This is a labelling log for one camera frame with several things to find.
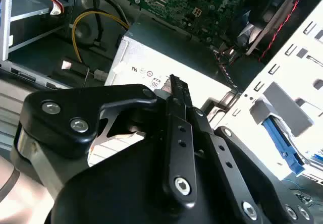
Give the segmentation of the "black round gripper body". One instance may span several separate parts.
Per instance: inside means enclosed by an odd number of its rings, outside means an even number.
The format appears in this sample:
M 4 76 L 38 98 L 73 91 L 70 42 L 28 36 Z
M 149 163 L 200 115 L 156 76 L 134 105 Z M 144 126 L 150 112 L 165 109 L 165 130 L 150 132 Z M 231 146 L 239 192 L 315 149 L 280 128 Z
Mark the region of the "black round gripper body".
M 241 223 L 208 161 L 195 157 L 197 201 L 185 209 L 162 189 L 164 147 L 143 141 L 70 179 L 52 223 Z

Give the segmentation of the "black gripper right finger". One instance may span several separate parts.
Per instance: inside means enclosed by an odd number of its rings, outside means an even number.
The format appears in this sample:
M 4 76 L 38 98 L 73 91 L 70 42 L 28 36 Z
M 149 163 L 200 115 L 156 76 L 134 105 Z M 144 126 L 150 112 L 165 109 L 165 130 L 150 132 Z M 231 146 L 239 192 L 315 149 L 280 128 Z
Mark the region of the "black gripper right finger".
M 227 127 L 193 108 L 204 200 L 218 223 L 314 223 L 309 209 Z

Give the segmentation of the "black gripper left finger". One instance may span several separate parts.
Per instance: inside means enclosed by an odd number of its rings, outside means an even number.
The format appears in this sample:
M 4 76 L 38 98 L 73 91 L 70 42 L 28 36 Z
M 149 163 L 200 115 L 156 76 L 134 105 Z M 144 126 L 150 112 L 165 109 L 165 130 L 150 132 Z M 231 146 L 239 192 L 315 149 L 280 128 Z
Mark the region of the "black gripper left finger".
M 69 189 L 109 197 L 157 188 L 167 200 L 197 199 L 188 86 L 170 75 L 171 95 L 157 96 L 141 84 L 39 91 L 23 103 L 15 147 L 27 156 L 27 141 L 60 158 Z M 142 132 L 145 139 L 94 167 L 77 167 L 100 136 Z

